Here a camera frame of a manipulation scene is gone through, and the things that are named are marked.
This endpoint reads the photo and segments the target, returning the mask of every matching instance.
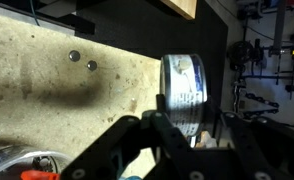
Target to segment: speckled surface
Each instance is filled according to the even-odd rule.
[[[68,58],[81,54],[78,62]],[[89,60],[98,64],[87,68]],[[0,16],[0,145],[76,157],[123,115],[155,109],[160,62]],[[144,151],[127,174],[144,176]]]

